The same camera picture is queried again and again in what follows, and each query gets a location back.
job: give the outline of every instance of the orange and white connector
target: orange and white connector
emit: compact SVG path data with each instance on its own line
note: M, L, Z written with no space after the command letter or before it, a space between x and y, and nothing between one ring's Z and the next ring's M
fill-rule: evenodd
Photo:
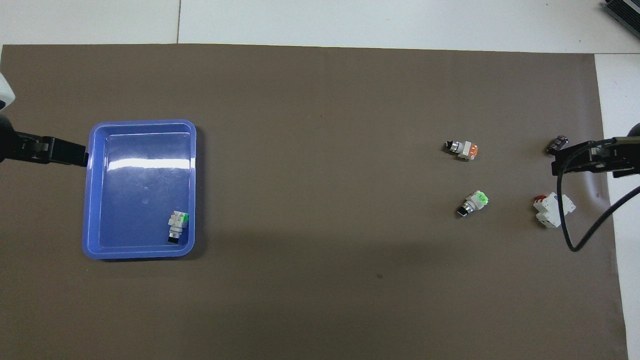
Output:
M444 146L451 152L458 154L459 158L473 160L478 153L478 145L472 142L445 142Z
M565 194L562 195L564 214L575 210L575 205ZM558 196L556 193L548 193L535 198L534 208L538 210L536 218L546 227L560 226L560 212L558 211Z

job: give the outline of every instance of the black cable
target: black cable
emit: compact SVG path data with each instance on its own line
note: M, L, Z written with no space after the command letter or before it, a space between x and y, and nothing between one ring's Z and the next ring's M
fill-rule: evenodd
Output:
M556 193L558 196L558 211L560 214L560 224L562 225L564 240L566 241L566 244L569 247L569 250L573 252L578 252L580 249L582 249L584 244L586 244L587 241L589 241L593 233L595 233L596 230L598 230L598 228L602 225L602 223L605 220L607 220L607 218L609 218L609 216L611 216L611 214L613 214L614 211L616 211L620 206L624 205L624 203L629 201L632 197L640 193L640 186L638 186L637 188L633 189L628 194L623 196L620 200L616 201L615 204L613 204L609 209L605 210L605 212L602 213L602 215L600 215L598 220L596 220L596 222L593 223L593 225L589 228L589 230L584 234L582 239L580 239L580 242L578 242L578 245L573 246L573 243L571 241L571 236L569 235L569 230L567 230L566 228L566 222L564 219L564 204L562 201L562 178L563 178L564 172L566 171L569 164L573 161L573 159L575 159L578 155L582 154L583 152L590 150L594 147L598 147L601 145L610 145L615 142L616 142L616 139L611 138L611 139L599 140L599 141L587 144L583 147L580 147L576 151L571 153L569 156L567 156L564 163L562 164L562 166L560 166L560 169L558 170Z

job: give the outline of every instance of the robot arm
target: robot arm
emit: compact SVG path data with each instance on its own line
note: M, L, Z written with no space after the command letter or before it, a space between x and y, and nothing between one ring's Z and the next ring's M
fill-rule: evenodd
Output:
M15 100L15 94L0 73L0 110ZM9 119L0 113L0 162L4 159L32 163L60 163L86 167L86 147L51 136L38 136L13 130Z

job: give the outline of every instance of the white floor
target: white floor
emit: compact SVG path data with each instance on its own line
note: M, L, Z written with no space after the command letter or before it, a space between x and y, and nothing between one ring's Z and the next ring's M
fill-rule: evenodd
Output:
M640 39L605 14L603 3L3 0L0 44L180 42L594 53L604 135L623 136L640 122ZM638 176L610 177L611 198L639 183ZM640 360L640 199L624 208L614 215L618 272L629 358Z

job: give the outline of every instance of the small electronic component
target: small electronic component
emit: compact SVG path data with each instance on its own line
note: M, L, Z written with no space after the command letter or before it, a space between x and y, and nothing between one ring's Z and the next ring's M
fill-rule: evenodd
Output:
M564 214L575 210L575 205L565 194L562 195ZM536 218L546 227L560 226L560 212L558 212L558 196L556 193L537 196L533 206L538 210Z
M182 234L182 229L187 227L189 214L174 210L169 218L169 242L177 244Z
M551 155L555 155L568 143L569 139L566 136L558 135L558 137L553 139L553 141L551 141L551 143L547 147L547 152Z
M451 152L458 154L459 158L473 160L478 153L478 146L472 142L445 142L444 146Z
M482 209L489 203L489 198L480 190L469 195L465 200L465 203L456 210L463 217Z

